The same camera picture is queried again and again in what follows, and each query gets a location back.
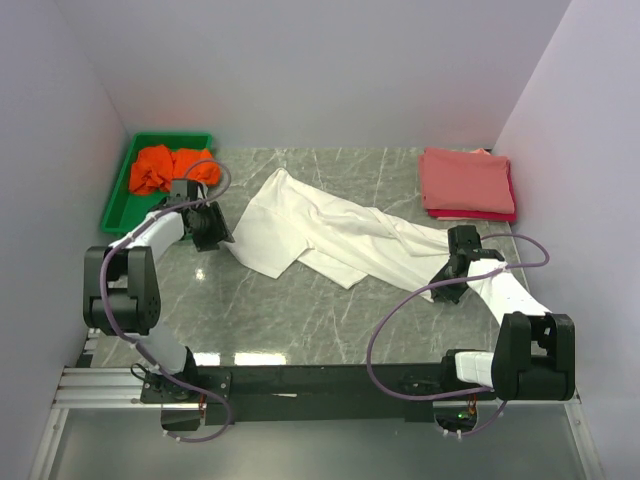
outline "white shirt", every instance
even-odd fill
[[[414,291],[449,260],[445,230],[361,207],[282,168],[251,199],[233,237],[231,253],[257,272],[278,278],[298,260],[344,288],[371,275]]]

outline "pink towel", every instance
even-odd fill
[[[425,209],[512,214],[509,159],[427,148],[420,157]]]
[[[515,223],[518,220],[518,204],[516,203],[516,194],[513,191],[513,183],[511,182],[511,169],[507,175],[509,181],[509,193],[513,200],[513,213],[493,213],[493,212],[478,212],[474,210],[436,210],[428,209],[427,213],[432,217],[436,217],[438,220],[489,220],[490,222],[509,222]]]

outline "white cloth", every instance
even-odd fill
[[[484,275],[505,265],[505,262],[489,258],[477,260],[469,265],[469,276]],[[494,277],[469,282],[469,287],[484,300],[499,325],[502,325],[505,313],[544,315],[549,311],[547,307],[538,303],[508,270]]]
[[[297,259],[344,288],[371,275],[413,291],[449,259],[445,230],[361,207],[282,168],[251,199],[233,237],[231,253],[257,272],[278,278]]]

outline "black metal bar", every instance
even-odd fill
[[[445,362],[374,366],[384,385],[408,395],[442,393],[443,385],[446,391],[474,386],[451,379],[451,375],[444,381],[449,370]],[[198,374],[204,388],[228,398],[235,422],[378,418],[432,422],[434,418],[433,402],[411,402],[386,395],[371,382],[364,365],[199,367]],[[495,395],[479,397],[493,399]],[[167,400],[152,389],[143,391],[141,396],[143,403]],[[169,425],[172,414],[167,415],[163,424]],[[207,425],[219,425],[225,419],[222,405],[207,404]],[[184,425],[182,420],[176,418],[176,424]]]

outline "marble surface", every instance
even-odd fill
[[[411,222],[446,229],[473,223],[481,235],[506,233],[505,223],[444,222],[420,203],[419,149],[228,149],[217,152],[233,173],[220,204],[234,228],[249,200],[277,168],[342,198]],[[511,238],[484,243],[517,261]],[[521,271],[514,272],[525,283]],[[203,365],[363,363],[373,327],[407,292],[368,277],[344,290],[295,262],[279,279],[238,263],[224,247],[198,254],[190,241],[169,248],[157,266],[161,321]],[[480,297],[460,304],[417,298],[380,335],[375,362],[439,362],[451,348],[495,345],[498,324]],[[123,342],[102,337],[92,366],[129,366],[138,360]]]

